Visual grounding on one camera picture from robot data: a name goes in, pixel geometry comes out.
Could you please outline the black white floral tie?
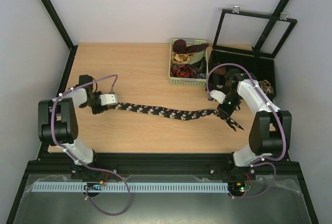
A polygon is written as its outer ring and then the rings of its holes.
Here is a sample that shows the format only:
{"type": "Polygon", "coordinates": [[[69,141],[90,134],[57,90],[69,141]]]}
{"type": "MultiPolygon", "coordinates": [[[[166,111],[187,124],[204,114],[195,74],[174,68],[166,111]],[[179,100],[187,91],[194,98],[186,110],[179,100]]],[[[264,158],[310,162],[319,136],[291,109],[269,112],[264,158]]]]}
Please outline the black white floral tie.
{"type": "Polygon", "coordinates": [[[176,119],[181,121],[197,120],[207,116],[218,115],[218,111],[215,109],[204,109],[204,110],[178,110],[164,108],[160,106],[148,106],[148,105],[136,105],[132,103],[117,103],[116,105],[108,105],[107,110],[116,109],[124,110],[135,113],[155,115],[169,119],[176,119]]]}

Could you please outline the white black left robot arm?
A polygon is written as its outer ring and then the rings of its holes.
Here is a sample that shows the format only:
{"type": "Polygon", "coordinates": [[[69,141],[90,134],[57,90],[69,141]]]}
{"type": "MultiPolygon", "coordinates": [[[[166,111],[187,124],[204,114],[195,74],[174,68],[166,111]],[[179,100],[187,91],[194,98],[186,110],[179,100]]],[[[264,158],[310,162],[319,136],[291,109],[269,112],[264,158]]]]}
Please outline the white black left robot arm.
{"type": "Polygon", "coordinates": [[[76,108],[90,107],[94,115],[100,114],[118,103],[114,86],[117,75],[95,80],[89,75],[80,75],[79,83],[59,93],[51,100],[38,103],[38,137],[46,145],[56,146],[66,153],[76,165],[94,162],[94,151],[78,137],[79,128],[76,108]],[[98,91],[98,82],[114,78],[109,93],[98,91]]]}

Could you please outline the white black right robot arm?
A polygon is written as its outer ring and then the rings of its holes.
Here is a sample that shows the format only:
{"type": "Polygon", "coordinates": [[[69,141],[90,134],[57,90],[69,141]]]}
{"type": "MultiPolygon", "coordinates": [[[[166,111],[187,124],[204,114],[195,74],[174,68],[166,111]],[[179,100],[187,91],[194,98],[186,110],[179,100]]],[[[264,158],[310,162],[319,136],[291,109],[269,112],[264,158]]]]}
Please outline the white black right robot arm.
{"type": "Polygon", "coordinates": [[[240,100],[246,102],[254,115],[248,145],[234,152],[233,161],[226,165],[227,174],[238,178],[244,173],[244,167],[265,159],[279,161],[285,157],[290,144],[292,116],[264,94],[253,74],[231,69],[225,78],[222,89],[210,92],[210,96],[219,102],[219,117],[231,127],[237,125],[231,115],[240,100]]]}

